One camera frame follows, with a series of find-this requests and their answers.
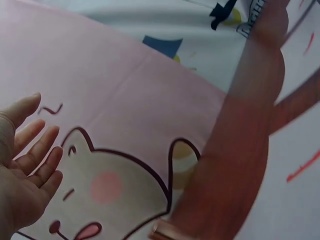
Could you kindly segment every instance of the pink fabric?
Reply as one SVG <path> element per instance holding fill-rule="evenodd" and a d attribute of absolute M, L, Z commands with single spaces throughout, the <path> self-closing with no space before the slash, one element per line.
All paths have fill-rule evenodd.
<path fill-rule="evenodd" d="M 178 63 L 115 30 L 16 0 L 0 7 L 0 107 L 42 93 L 43 118 L 75 126 L 96 148 L 131 154 L 167 182 L 176 138 L 204 147 L 225 94 Z"/>

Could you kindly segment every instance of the cartoon bear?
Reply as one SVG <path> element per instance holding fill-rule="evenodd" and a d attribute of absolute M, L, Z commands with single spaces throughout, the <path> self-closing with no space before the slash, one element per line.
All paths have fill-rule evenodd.
<path fill-rule="evenodd" d="M 168 214 L 200 157 L 185 139 L 168 153 L 167 185 L 147 164 L 111 149 L 95 149 L 81 127 L 62 143 L 58 169 L 63 181 L 44 215 L 19 234 L 30 240 L 127 239 L 152 220 Z"/>

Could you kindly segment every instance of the finger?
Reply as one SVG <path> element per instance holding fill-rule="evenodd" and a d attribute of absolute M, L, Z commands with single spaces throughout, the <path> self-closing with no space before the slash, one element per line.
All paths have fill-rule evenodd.
<path fill-rule="evenodd" d="M 0 110 L 0 118 L 9 121 L 16 130 L 31 114 L 39 107 L 41 94 L 35 93 L 31 96 L 20 99 L 11 106 Z"/>
<path fill-rule="evenodd" d="M 36 93 L 0 110 L 0 165 L 8 167 L 11 163 L 14 155 L 16 129 L 36 111 L 40 100 L 41 95 Z"/>
<path fill-rule="evenodd" d="M 49 127 L 39 141 L 37 141 L 25 155 L 16 160 L 16 163 L 18 163 L 20 169 L 25 173 L 25 175 L 28 176 L 31 174 L 42 162 L 54 144 L 58 133 L 58 126 Z"/>
<path fill-rule="evenodd" d="M 13 158 L 25 149 L 25 147 L 41 132 L 45 125 L 45 121 L 38 119 L 29 123 L 15 134 Z"/>
<path fill-rule="evenodd" d="M 62 182 L 62 172 L 55 171 L 46 181 L 46 183 L 40 188 L 42 196 L 44 198 L 45 206 L 47 206 L 50 200 L 54 197 Z"/>
<path fill-rule="evenodd" d="M 49 154 L 45 162 L 28 177 L 28 180 L 34 183 L 38 188 L 43 186 L 52 174 L 56 171 L 62 158 L 63 150 L 60 146 L 56 146 Z"/>

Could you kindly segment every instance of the pink area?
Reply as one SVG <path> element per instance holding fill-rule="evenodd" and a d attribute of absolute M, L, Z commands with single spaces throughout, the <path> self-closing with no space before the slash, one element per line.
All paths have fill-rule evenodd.
<path fill-rule="evenodd" d="M 79 235 L 76 236 L 77 240 L 84 240 L 96 236 L 101 230 L 96 224 L 91 224 L 84 228 Z"/>
<path fill-rule="evenodd" d="M 306 47 L 306 49 L 305 49 L 305 51 L 304 51 L 303 55 L 306 55 L 306 54 L 308 53 L 308 51 L 309 51 L 309 49 L 310 49 L 310 47 L 311 47 L 311 45 L 312 45 L 312 43 L 313 43 L 314 39 L 315 39 L 315 32 L 313 32 L 313 33 L 311 34 L 309 44 L 308 44 L 308 46 Z"/>
<path fill-rule="evenodd" d="M 105 171 L 91 183 L 90 195 L 98 204 L 109 204 L 123 192 L 123 184 L 115 172 Z"/>

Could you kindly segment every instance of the yellow shape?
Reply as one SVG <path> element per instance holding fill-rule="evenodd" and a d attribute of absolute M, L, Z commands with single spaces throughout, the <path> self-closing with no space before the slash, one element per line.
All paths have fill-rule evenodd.
<path fill-rule="evenodd" d="M 239 25 L 242 23 L 241 14 L 238 11 L 238 9 L 233 8 L 229 18 L 230 17 L 231 19 L 225 20 L 224 22 L 222 22 L 222 24 L 225 26 L 232 26 L 232 25 Z"/>
<path fill-rule="evenodd" d="M 180 63 L 180 57 L 179 57 L 178 55 L 175 55 L 175 56 L 173 57 L 173 60 L 176 61 L 176 62 L 178 62 L 178 63 Z"/>
<path fill-rule="evenodd" d="M 172 188 L 174 190 L 184 190 L 194 173 L 195 167 L 189 168 L 185 172 L 174 172 L 173 173 L 173 181 L 172 181 Z"/>
<path fill-rule="evenodd" d="M 192 148 L 183 141 L 178 141 L 174 145 L 172 158 L 174 160 L 181 160 L 190 156 L 194 151 Z"/>

